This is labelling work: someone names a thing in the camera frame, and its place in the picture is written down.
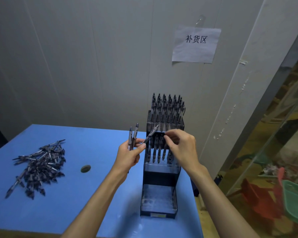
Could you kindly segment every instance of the blue tabletop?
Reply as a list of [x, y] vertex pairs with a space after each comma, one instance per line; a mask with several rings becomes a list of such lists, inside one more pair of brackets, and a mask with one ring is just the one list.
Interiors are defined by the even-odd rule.
[[[145, 138], [139, 132], [139, 138]], [[0, 229], [61, 234], [77, 216], [110, 171], [118, 146], [128, 131], [31, 125], [0, 149]], [[27, 164], [13, 165], [13, 158], [36, 152], [39, 147], [66, 139], [65, 177], [44, 184], [46, 196], [28, 198], [17, 186], [8, 188]], [[177, 183], [178, 213], [175, 219], [140, 216], [144, 152], [118, 188], [97, 236], [101, 237], [203, 237], [190, 178], [182, 169]], [[84, 165], [91, 170], [81, 173]]]

